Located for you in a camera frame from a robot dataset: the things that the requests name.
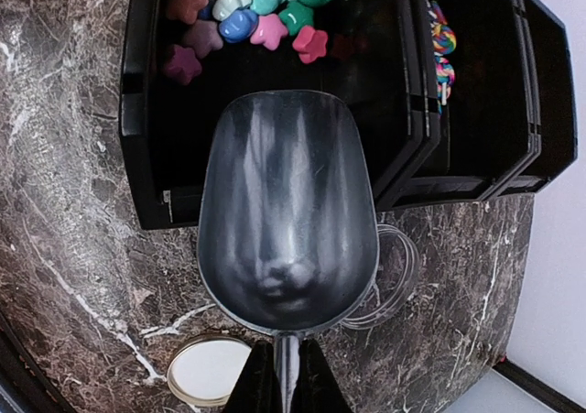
brown marble surface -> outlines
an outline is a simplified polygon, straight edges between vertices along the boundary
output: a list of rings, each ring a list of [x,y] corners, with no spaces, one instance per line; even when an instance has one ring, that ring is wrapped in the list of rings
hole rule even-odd
[[[173,352],[247,332],[213,307],[193,229],[138,230],[117,138],[128,0],[0,0],[0,305],[80,412],[189,412]],[[321,336],[357,412],[437,412],[505,350],[531,197],[380,216],[416,241],[416,293],[383,327]]]

white wall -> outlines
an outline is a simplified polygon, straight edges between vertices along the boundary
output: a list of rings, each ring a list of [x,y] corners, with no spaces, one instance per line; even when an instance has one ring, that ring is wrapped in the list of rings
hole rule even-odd
[[[491,371],[445,413],[551,413],[527,393]]]
[[[586,407],[586,0],[541,1],[569,32],[581,157],[536,196],[508,357]]]

scoop handle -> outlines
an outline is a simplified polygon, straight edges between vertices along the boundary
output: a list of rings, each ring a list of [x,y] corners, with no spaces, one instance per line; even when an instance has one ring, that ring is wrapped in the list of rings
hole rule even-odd
[[[283,413],[291,413],[291,402],[299,379],[301,339],[295,334],[275,337],[275,373],[281,387]]]

black bin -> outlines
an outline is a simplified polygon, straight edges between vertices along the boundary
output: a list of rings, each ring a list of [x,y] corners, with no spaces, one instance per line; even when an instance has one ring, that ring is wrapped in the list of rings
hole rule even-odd
[[[570,49],[564,24],[539,0],[518,0],[528,23],[529,63],[536,69],[541,154],[503,194],[538,192],[578,157]]]
[[[304,65],[292,38],[276,52],[226,44],[186,87],[156,73],[160,51],[187,29],[161,15],[165,4],[131,0],[123,62],[120,135],[143,228],[197,225],[216,123],[229,102],[250,92],[311,89],[342,98],[361,134],[379,210],[390,207],[405,165],[415,170],[437,145],[426,125],[410,0],[335,0],[334,11],[317,12],[316,27],[331,36],[365,40],[365,51],[347,61]]]
[[[515,0],[435,1],[458,39],[446,57],[456,82],[441,119],[439,145],[449,150],[449,166],[424,164],[402,189],[396,207],[490,199],[537,158],[541,147]]]

metal scoop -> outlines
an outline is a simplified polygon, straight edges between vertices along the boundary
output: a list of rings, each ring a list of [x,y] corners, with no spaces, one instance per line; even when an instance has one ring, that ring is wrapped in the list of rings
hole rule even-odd
[[[346,105],[310,91],[231,103],[212,143],[197,249],[218,306],[275,337],[289,412],[299,341],[352,313],[378,263],[372,192]]]

